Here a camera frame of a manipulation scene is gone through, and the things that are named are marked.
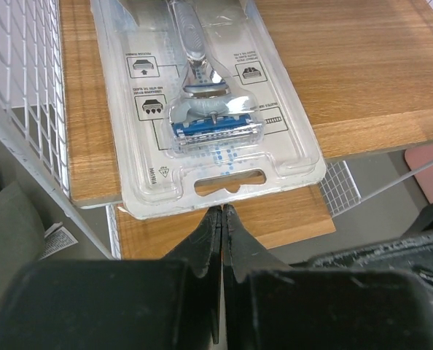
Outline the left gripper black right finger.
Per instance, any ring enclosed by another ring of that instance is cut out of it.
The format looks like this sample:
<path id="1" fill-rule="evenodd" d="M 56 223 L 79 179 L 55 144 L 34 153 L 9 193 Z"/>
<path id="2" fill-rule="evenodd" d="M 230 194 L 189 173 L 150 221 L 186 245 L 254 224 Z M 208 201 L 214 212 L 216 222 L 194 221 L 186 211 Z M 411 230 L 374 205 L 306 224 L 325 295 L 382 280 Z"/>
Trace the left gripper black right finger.
<path id="1" fill-rule="evenodd" d="M 433 349 L 433 230 L 288 265 L 222 212 L 229 349 Z"/>

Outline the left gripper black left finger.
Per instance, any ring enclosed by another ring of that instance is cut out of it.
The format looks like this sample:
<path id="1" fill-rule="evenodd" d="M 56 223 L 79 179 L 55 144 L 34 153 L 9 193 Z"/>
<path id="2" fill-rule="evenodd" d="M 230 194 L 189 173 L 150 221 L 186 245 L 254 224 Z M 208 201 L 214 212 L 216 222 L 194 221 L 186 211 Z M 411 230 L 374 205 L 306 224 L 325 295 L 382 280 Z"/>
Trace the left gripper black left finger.
<path id="1" fill-rule="evenodd" d="M 0 349 L 208 349 L 219 340 L 222 209 L 158 260 L 27 265 L 0 303 Z"/>

